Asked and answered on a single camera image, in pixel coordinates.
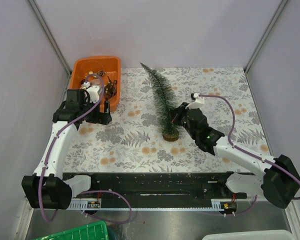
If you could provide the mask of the small green christmas tree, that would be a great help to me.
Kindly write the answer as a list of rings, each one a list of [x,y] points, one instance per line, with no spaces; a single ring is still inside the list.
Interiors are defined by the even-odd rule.
[[[159,71],[140,63],[148,74],[150,81],[154,108],[157,115],[159,131],[167,142],[175,142],[179,139],[178,127],[172,124],[171,111],[177,107],[176,95],[170,81]]]

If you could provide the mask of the orange plastic bin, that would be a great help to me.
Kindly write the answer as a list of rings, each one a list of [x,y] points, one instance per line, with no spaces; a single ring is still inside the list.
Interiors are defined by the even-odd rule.
[[[120,101],[121,91],[121,60],[117,56],[90,56],[78,59],[73,66],[72,75],[70,78],[69,87],[71,89],[79,89],[87,77],[89,71],[98,72],[104,71],[105,75],[90,76],[88,81],[93,84],[100,84],[103,81],[104,86],[108,83],[108,77],[114,81],[117,80],[117,92],[109,101],[110,111],[114,112]],[[100,110],[104,110],[105,96],[101,100]]]

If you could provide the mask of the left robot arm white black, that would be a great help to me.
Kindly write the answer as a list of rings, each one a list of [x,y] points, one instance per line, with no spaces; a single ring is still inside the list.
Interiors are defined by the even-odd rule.
[[[80,193],[88,198],[97,195],[99,186],[91,181],[90,176],[76,175],[63,180],[63,168],[80,124],[108,125],[112,121],[108,101],[100,110],[103,93],[99,85],[66,91],[66,99],[53,114],[51,135],[43,157],[33,174],[24,176],[21,181],[32,208],[66,210]]]

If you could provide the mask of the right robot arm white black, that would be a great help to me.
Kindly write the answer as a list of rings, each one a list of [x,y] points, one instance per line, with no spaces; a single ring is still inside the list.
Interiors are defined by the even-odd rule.
[[[287,208],[295,199],[300,189],[300,175],[289,157],[259,155],[232,143],[229,136],[209,126],[200,109],[190,109],[186,102],[169,114],[172,124],[182,126],[200,150],[229,159],[250,171],[250,175],[231,173],[219,183],[217,191],[221,197],[229,198],[234,193],[259,195],[280,209]]]

